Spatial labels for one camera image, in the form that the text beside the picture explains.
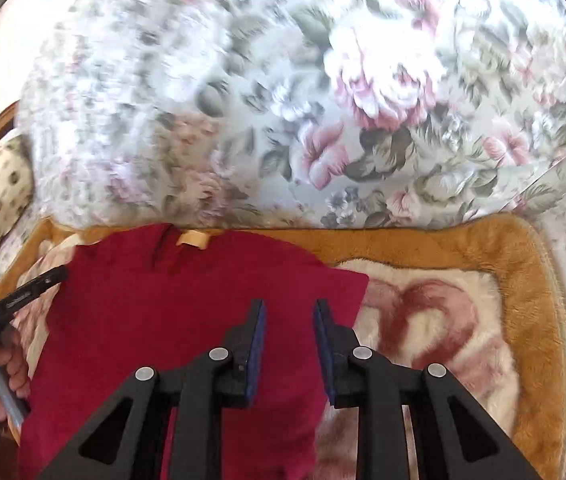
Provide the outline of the dark red long-sleeve shirt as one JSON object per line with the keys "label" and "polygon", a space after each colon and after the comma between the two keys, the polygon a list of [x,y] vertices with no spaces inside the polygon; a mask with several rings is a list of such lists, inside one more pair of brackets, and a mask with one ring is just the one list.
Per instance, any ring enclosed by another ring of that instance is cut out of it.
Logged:
{"label": "dark red long-sleeve shirt", "polygon": [[250,408],[223,416],[223,474],[312,474],[326,405],[313,308],[326,300],[335,321],[351,325],[368,278],[267,236],[226,232],[204,249],[180,245],[179,236],[155,224],[74,253],[46,316],[20,439],[21,478],[40,474],[134,370],[172,370],[217,347],[255,299],[266,306],[257,395]]}

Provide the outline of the orange plush floral blanket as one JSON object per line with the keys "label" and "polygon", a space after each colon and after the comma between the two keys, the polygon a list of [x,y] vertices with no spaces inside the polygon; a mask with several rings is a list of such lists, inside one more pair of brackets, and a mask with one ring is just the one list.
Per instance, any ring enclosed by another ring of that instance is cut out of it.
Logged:
{"label": "orange plush floral blanket", "polygon": [[[87,232],[82,246],[119,232]],[[310,252],[332,269],[365,275],[368,286],[349,325],[362,344],[417,370],[433,362],[446,366],[542,478],[563,478],[565,309],[541,246],[525,223],[496,216],[429,233],[224,231],[211,234],[208,245],[226,232],[271,237]],[[57,246],[46,263],[69,264],[80,247]],[[32,377],[59,287],[16,321]],[[326,400],[314,438],[314,468],[305,479],[354,476],[357,421],[355,411],[332,410]]]}

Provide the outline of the floral grey quilt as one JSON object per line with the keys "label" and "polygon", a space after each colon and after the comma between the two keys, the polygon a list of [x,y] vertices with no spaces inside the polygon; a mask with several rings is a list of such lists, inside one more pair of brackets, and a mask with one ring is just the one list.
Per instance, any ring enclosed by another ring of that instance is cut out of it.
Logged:
{"label": "floral grey quilt", "polygon": [[552,195],[566,4],[74,0],[17,123],[65,226],[452,226]]}

